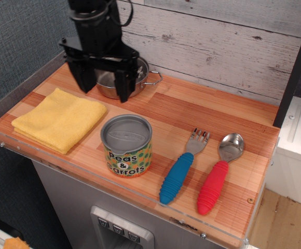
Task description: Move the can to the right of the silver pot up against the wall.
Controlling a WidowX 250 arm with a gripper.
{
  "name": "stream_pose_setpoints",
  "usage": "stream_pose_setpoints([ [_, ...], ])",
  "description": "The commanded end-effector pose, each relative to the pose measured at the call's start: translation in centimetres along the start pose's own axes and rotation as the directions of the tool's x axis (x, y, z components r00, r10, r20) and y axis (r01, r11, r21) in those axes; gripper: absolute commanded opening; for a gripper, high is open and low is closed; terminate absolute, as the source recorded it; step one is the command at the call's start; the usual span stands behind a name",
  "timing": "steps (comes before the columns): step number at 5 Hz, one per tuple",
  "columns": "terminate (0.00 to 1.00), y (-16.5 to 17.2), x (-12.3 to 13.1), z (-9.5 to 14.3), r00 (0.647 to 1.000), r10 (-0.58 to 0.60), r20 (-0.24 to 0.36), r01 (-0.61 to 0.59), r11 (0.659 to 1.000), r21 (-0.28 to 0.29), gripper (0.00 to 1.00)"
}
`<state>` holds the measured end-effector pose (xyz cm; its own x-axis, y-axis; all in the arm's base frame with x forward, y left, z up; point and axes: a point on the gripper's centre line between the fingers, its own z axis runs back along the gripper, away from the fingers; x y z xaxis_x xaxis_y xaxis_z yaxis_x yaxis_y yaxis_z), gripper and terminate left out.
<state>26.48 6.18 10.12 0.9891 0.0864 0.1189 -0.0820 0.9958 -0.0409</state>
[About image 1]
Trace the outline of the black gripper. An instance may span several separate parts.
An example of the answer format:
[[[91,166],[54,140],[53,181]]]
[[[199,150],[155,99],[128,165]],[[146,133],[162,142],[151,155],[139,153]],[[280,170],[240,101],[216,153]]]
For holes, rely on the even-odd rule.
[[[135,91],[139,53],[122,41],[122,30],[114,21],[76,20],[77,36],[64,37],[69,69],[79,88],[88,93],[97,84],[94,70],[114,72],[117,95],[122,103]]]

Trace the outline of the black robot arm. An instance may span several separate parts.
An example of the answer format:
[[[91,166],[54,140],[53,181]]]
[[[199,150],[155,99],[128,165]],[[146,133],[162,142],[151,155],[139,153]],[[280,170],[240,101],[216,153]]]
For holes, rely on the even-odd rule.
[[[115,87],[121,102],[135,90],[139,53],[122,41],[122,27],[116,1],[69,1],[69,16],[77,36],[64,37],[69,69],[80,89],[87,93],[98,82],[96,70],[114,73]]]

